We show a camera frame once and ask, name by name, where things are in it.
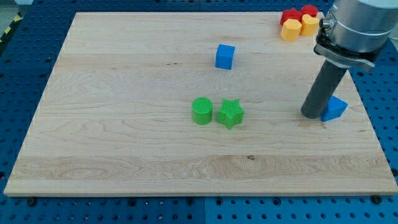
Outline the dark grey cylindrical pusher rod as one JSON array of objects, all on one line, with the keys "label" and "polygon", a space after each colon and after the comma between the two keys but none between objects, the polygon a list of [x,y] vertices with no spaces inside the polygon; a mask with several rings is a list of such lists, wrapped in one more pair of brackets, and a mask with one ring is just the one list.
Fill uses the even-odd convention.
[{"label": "dark grey cylindrical pusher rod", "polygon": [[302,114],[310,119],[318,118],[344,77],[347,68],[341,68],[325,60],[301,107]]}]

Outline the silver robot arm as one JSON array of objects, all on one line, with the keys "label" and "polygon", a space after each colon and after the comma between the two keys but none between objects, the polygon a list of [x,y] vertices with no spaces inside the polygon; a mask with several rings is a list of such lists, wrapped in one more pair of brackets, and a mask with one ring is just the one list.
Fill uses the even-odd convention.
[{"label": "silver robot arm", "polygon": [[336,0],[320,21],[313,51],[325,61],[301,107],[318,118],[346,71],[370,71],[397,24],[397,0]]}]

